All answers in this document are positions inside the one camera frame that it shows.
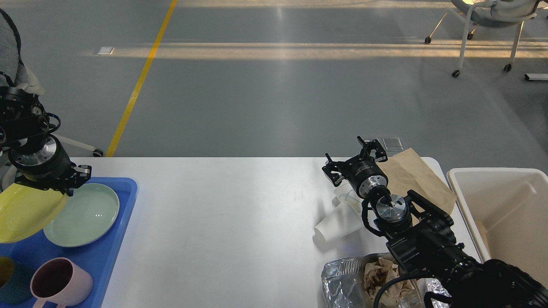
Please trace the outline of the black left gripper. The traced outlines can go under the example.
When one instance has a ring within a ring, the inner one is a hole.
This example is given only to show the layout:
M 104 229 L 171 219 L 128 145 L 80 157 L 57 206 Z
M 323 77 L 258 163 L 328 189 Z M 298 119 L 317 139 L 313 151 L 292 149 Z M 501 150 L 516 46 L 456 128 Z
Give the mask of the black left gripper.
M 33 154 L 9 150 L 9 161 L 16 169 L 14 183 L 38 190 L 64 192 L 68 197 L 90 180 L 92 166 L 70 161 L 59 139 L 45 137 L 43 147 Z

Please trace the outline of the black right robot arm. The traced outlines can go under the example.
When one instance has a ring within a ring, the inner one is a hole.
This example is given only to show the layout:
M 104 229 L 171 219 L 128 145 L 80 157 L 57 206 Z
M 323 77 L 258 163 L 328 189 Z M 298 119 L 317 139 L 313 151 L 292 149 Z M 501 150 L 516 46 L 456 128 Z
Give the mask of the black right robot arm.
M 378 163 L 388 156 L 377 140 L 364 140 L 358 155 L 345 161 L 332 160 L 322 167 L 335 187 L 348 180 L 360 197 L 358 226 L 387 239 L 386 246 L 405 275 L 384 284 L 372 306 L 377 308 L 382 295 L 393 285 L 410 279 L 435 278 L 449 295 L 427 292 L 427 308 L 432 301 L 451 308 L 545 308 L 547 289 L 528 273 L 498 259 L 479 263 L 464 252 L 451 227 L 448 213 L 419 193 L 392 194 L 389 179 Z

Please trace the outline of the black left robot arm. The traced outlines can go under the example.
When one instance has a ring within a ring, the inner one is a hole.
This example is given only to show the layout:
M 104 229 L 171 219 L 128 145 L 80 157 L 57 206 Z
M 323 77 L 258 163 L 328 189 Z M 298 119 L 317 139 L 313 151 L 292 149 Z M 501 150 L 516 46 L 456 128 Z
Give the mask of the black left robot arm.
M 0 102 L 1 150 L 16 169 L 16 184 L 72 196 L 91 178 L 91 166 L 72 162 L 54 135 L 60 119 L 45 111 L 37 95 L 2 86 Z

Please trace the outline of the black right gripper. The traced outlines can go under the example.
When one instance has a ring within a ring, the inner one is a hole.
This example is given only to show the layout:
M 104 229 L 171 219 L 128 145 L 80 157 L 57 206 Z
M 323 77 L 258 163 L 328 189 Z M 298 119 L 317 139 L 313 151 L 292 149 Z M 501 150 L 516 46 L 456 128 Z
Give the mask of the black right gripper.
M 322 171 L 334 187 L 347 180 L 356 195 L 365 198 L 378 187 L 387 189 L 388 178 L 376 163 L 387 162 L 388 155 L 378 139 L 364 140 L 361 136 L 357 139 L 362 146 L 358 156 L 333 160 L 329 153 L 325 153 L 327 161 Z

